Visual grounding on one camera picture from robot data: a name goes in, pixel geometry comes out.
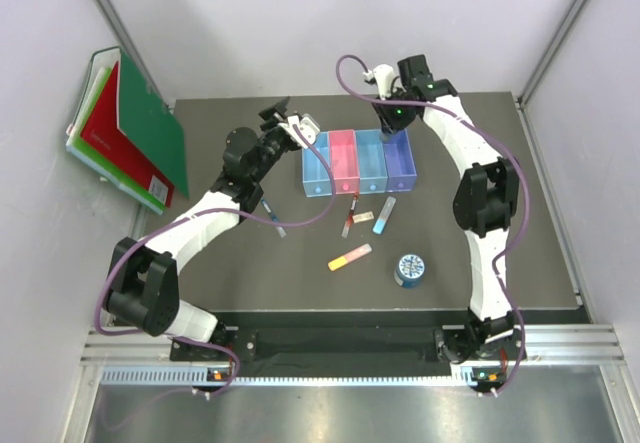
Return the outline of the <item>light blue drawer bin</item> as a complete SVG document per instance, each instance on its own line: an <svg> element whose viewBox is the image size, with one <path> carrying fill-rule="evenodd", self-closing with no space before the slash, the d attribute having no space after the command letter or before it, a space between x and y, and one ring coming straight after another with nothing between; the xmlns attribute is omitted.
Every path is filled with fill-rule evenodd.
<svg viewBox="0 0 640 443"><path fill-rule="evenodd" d="M330 148L327 132L321 132L314 147L330 164ZM326 168L310 149L302 151L302 186L307 197L325 197L332 194L331 181Z"/></svg>

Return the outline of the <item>purple drawer bin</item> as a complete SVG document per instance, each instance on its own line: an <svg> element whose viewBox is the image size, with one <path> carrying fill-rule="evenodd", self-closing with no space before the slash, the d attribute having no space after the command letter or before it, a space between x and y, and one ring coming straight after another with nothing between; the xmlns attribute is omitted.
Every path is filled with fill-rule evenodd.
<svg viewBox="0 0 640 443"><path fill-rule="evenodd" d="M383 143L387 168L387 187L390 193L411 191L417 180L417 170L407 130Z"/></svg>

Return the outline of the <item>round blue tape tin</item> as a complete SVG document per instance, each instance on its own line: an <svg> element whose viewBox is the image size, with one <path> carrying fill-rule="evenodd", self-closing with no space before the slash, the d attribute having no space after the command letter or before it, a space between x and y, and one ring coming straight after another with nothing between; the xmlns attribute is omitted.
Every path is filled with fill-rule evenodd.
<svg viewBox="0 0 640 443"><path fill-rule="evenodd" d="M416 254L403 255L394 271L394 279L402 288L414 288L423 279L426 271L424 260Z"/></svg>

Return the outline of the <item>pink drawer bin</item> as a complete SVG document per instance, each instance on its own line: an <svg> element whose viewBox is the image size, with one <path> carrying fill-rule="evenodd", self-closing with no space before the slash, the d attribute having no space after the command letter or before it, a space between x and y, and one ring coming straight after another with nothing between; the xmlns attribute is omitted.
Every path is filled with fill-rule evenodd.
<svg viewBox="0 0 640 443"><path fill-rule="evenodd" d="M360 172L355 131L330 131L328 133L328 141L336 193L358 193Z"/></svg>

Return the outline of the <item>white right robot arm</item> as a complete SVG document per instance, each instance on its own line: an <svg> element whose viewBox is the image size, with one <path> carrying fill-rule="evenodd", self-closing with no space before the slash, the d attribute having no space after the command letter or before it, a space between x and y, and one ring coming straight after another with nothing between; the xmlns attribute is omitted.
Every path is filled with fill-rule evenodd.
<svg viewBox="0 0 640 443"><path fill-rule="evenodd" d="M377 89L373 107L383 134L394 136L419 119L439 138L458 170L452 208L469 247L472 290L463 333L444 338L440 349L455 363L473 356L490 358L514 330L500 254L517 210L516 169L476 131L453 84L435 79L425 56L405 58L396 67L378 65L365 71L364 79Z"/></svg>

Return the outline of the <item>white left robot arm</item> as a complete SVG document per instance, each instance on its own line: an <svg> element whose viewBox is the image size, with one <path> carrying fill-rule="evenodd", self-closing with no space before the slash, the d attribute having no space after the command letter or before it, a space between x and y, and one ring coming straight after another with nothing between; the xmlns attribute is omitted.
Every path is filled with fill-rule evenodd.
<svg viewBox="0 0 640 443"><path fill-rule="evenodd" d="M307 114L288 115L287 104L281 100L261 111L259 132L229 132L220 175L188 211L153 234L116 245L102 310L147 335L192 340L205 359L224 353L227 337L217 329L218 319L180 298L178 277L209 243L253 213L263 196L262 179L285 153L316 141L316 122Z"/></svg>

